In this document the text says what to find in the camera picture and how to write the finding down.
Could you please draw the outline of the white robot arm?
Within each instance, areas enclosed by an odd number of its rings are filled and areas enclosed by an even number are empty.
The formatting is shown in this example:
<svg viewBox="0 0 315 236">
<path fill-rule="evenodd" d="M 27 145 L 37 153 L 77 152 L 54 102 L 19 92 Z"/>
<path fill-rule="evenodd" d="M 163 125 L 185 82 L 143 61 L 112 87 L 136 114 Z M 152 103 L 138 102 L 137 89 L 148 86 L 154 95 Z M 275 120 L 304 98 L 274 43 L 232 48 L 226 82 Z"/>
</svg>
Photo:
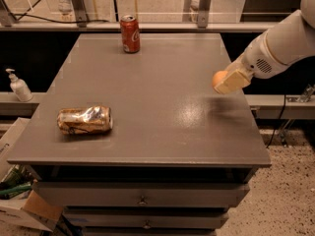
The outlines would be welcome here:
<svg viewBox="0 0 315 236">
<path fill-rule="evenodd" d="M 252 40 L 235 61 L 216 72 L 212 86 L 217 93 L 227 94 L 248 87 L 253 78 L 272 78 L 314 55 L 315 0 L 301 0 L 298 10 Z"/>
</svg>

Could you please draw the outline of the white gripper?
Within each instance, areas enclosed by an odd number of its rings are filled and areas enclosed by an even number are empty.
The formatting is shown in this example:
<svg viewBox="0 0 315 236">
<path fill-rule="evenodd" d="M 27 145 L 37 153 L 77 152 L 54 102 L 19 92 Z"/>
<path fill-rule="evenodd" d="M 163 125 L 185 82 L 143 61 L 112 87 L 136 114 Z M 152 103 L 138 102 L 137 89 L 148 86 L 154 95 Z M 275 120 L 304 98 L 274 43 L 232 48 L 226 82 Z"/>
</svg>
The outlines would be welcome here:
<svg viewBox="0 0 315 236">
<path fill-rule="evenodd" d="M 269 48 L 267 34 L 263 33 L 250 42 L 244 52 L 226 67 L 227 74 L 214 90 L 228 94 L 250 85 L 253 78 L 269 79 L 288 69 Z"/>
</svg>

